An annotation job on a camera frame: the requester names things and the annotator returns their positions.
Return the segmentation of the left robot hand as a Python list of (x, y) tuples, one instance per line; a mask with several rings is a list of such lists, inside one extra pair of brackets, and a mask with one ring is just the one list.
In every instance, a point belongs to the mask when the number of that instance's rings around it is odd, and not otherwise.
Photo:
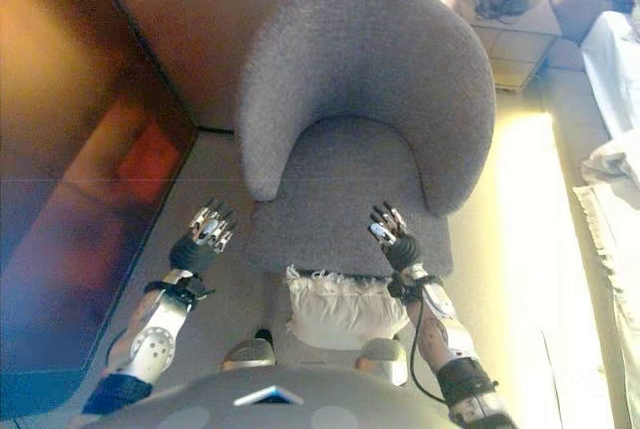
[(184, 234), (172, 246), (170, 267), (203, 274), (224, 252), (236, 225), (234, 210), (224, 201), (212, 198), (196, 211)]

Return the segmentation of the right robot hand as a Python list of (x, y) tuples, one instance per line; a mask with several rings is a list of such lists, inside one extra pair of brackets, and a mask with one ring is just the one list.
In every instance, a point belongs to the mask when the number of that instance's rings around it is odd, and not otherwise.
[(374, 205), (370, 214), (369, 234), (377, 241), (392, 269), (402, 272), (423, 262), (419, 241), (410, 233), (399, 210), (384, 201)]

